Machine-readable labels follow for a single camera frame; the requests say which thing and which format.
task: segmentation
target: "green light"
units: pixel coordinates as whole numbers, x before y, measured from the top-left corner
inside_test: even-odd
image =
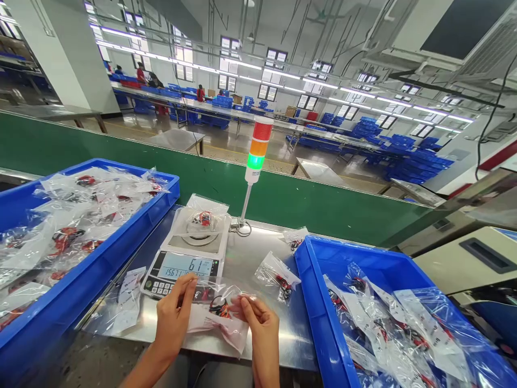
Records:
[[[253,156],[252,154],[249,154],[248,167],[250,167],[253,170],[260,170],[260,169],[262,169],[263,164],[264,164],[263,156]]]

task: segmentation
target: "air conditioning unit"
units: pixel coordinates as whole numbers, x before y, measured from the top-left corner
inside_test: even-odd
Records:
[[[427,61],[454,81],[502,78],[517,51],[516,3],[390,0],[364,44],[366,60],[400,70]]]

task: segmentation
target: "workstation table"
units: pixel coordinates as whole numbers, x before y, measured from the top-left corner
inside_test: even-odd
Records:
[[[432,191],[426,189],[425,187],[394,178],[391,178],[390,182],[381,190],[379,190],[377,194],[384,195],[392,187],[400,189],[404,192],[404,194],[399,196],[399,199],[404,199],[404,197],[409,196],[419,201],[422,205],[430,207],[438,207],[445,202],[445,199],[434,194]]]
[[[157,300],[147,295],[141,295],[138,322],[116,334],[110,333],[110,327],[116,316],[117,296],[120,283],[127,271],[145,266],[151,266],[156,252],[170,231],[174,218],[175,206],[165,215],[147,240],[129,260],[126,267],[119,273],[117,279],[111,283],[105,293],[94,303],[92,309],[81,319],[76,330],[83,330],[97,336],[116,337],[124,340],[151,343],[156,334],[156,304]],[[269,251],[284,261],[288,267],[298,275],[294,256],[290,246],[280,238],[282,231],[288,230],[276,225],[249,221],[252,229],[247,237],[236,233],[228,236],[226,258],[222,276],[238,281],[245,287],[249,285],[249,292],[261,290],[261,286],[254,282],[254,273]],[[280,366],[306,371],[318,371],[316,351],[313,345],[309,318],[301,287],[291,294],[290,305],[278,303],[272,297],[265,301],[280,318]],[[183,343],[184,350],[208,353],[216,356],[238,358],[238,353],[216,331],[187,334]],[[251,335],[248,333],[246,347],[241,359],[251,360]]]
[[[79,128],[84,128],[81,119],[93,117],[97,120],[99,128],[103,133],[108,133],[101,112],[85,108],[63,105],[18,105],[7,106],[0,109],[0,112],[16,113],[21,116],[33,117],[46,121],[67,121],[73,120]]]
[[[169,129],[159,135],[144,139],[144,143],[152,144],[163,148],[190,151],[199,144],[199,154],[203,155],[204,134],[190,132],[182,129]]]
[[[296,174],[298,168],[303,174],[313,181],[325,183],[333,186],[347,187],[345,182],[332,169],[322,162],[315,162],[309,159],[296,158],[295,166],[292,168],[291,175]]]

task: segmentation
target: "person in red shirt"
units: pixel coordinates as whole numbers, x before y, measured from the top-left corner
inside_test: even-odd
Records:
[[[199,85],[196,95],[199,102],[205,101],[205,91],[203,90],[203,85]]]
[[[145,75],[144,75],[144,64],[142,62],[138,62],[138,69],[136,70],[136,78],[138,82],[141,84],[145,83]]]

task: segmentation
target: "black cable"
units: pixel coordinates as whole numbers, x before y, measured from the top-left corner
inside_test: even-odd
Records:
[[[494,108],[492,109],[492,112],[490,113],[490,117],[488,118],[488,121],[486,122],[485,127],[483,128],[483,131],[481,131],[481,135],[479,135],[478,144],[477,144],[478,162],[476,164],[476,173],[474,174],[476,176],[476,181],[479,180],[478,171],[479,171],[479,166],[481,165],[481,139],[483,139],[483,136],[485,136],[485,131],[488,128],[488,126],[490,125],[492,118],[494,117],[495,111],[497,109],[497,105],[499,105],[499,100],[501,99],[501,96],[502,96],[502,91],[505,89],[505,86],[506,86],[506,79],[508,78],[510,69],[512,68],[513,63],[515,62],[516,59],[517,59],[517,53],[515,53],[515,56],[513,57],[512,62],[508,66],[508,69],[506,69],[506,73],[502,79],[501,89],[499,90],[499,94],[497,96],[497,100],[495,101]]]

